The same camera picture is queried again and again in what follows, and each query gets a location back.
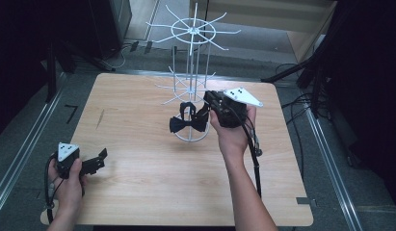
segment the black equipment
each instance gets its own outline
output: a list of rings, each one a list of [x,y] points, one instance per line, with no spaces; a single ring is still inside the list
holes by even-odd
[[[242,121],[246,121],[248,114],[247,105],[236,102],[229,97],[224,97],[222,91],[208,91],[205,100],[215,111],[222,127],[235,128],[241,126]]]
[[[107,149],[104,148],[97,157],[89,159],[87,161],[84,161],[82,163],[82,167],[80,170],[80,177],[85,175],[85,174],[96,174],[96,172],[102,168],[105,167],[104,165],[104,159],[108,156]],[[44,194],[45,194],[45,208],[47,210],[47,217],[49,223],[53,221],[53,211],[52,209],[54,208],[54,195],[56,194],[57,189],[59,189],[60,185],[63,184],[64,180],[69,178],[69,171],[71,169],[71,166],[73,165],[75,159],[80,157],[80,149],[77,148],[74,151],[72,151],[70,154],[68,154],[67,157],[64,159],[61,158],[61,155],[59,155],[59,152],[56,151],[53,153],[45,166],[45,171],[44,171]],[[60,178],[62,178],[62,182],[55,188],[54,182],[50,184],[50,187],[48,185],[48,168],[50,165],[51,160],[56,159],[56,165],[57,165],[57,171],[59,173]]]
[[[185,120],[185,110],[189,108],[189,115],[191,120]],[[186,126],[192,126],[195,130],[204,132],[206,130],[206,123],[209,119],[209,111],[199,110],[196,112],[197,108],[192,102],[182,102],[180,103],[180,117],[172,117],[170,120],[170,130],[172,133],[177,133]]]

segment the black bow-shaped object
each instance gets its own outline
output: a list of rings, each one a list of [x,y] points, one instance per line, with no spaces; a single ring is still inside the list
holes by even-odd
[[[185,121],[185,109],[189,107],[189,112],[191,116],[191,120]],[[206,130],[206,123],[209,120],[209,110],[207,105],[205,104],[202,109],[196,113],[197,108],[192,102],[182,102],[180,104],[180,116],[182,119],[178,117],[172,117],[170,120],[170,130],[172,133],[177,133],[182,130],[186,126],[192,126],[194,129],[204,132]]]

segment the white triangular marker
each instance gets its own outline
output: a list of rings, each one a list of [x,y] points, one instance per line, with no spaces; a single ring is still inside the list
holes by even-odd
[[[59,162],[67,158],[71,153],[78,149],[77,144],[59,143]]]
[[[236,102],[252,104],[257,107],[263,107],[262,102],[258,101],[254,96],[252,96],[247,90],[242,87],[234,90],[225,90],[224,95]]]

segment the metal rail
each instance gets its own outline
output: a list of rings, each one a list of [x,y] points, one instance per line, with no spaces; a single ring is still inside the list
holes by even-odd
[[[5,204],[7,198],[9,197],[13,189],[13,186],[15,185],[22,169],[29,160],[30,154],[35,148],[35,145],[44,127],[47,125],[49,118],[53,114],[54,109],[56,108],[60,100],[60,96],[63,92],[65,82],[66,82],[66,75],[62,73],[59,79],[59,83],[60,83],[59,90],[57,91],[53,99],[44,105],[38,119],[35,121],[29,134],[24,140],[24,143],[21,145],[16,156],[14,157],[8,171],[6,172],[2,181],[0,182],[0,211],[3,205]]]
[[[320,125],[320,121],[314,117],[310,110],[306,110],[306,115],[314,133],[315,139],[320,147],[323,160],[326,164],[330,180],[335,190],[336,196],[338,197],[339,205],[341,206],[342,212],[344,213],[345,220],[348,223],[350,230],[363,230],[360,223],[359,217],[357,216],[356,208],[352,199],[345,187],[342,177],[336,167],[335,160],[330,152],[330,146],[324,136],[323,130]]]

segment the forearm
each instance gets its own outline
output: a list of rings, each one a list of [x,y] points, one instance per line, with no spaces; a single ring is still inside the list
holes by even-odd
[[[236,230],[277,230],[252,183],[243,160],[224,158],[233,202]]]
[[[74,212],[58,211],[58,214],[54,217],[47,231],[73,230],[76,220],[77,218]]]

